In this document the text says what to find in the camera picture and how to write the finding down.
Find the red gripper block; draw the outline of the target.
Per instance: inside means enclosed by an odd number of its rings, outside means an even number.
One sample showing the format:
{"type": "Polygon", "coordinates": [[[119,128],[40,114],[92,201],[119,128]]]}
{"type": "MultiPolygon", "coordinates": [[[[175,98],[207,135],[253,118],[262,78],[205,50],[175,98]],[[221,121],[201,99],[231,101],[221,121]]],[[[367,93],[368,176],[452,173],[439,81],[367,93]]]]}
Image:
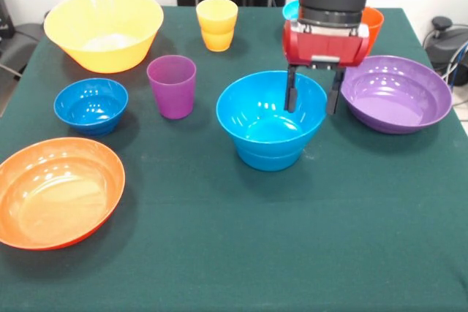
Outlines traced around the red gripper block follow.
{"type": "MultiPolygon", "coordinates": [[[[360,23],[354,28],[332,28],[287,20],[283,27],[282,46],[289,64],[284,109],[294,113],[298,96],[295,87],[298,66],[314,68],[358,66],[369,47],[369,27],[365,23],[360,23]]],[[[326,104],[328,115],[336,113],[344,72],[344,69],[335,71],[326,104]]]]}

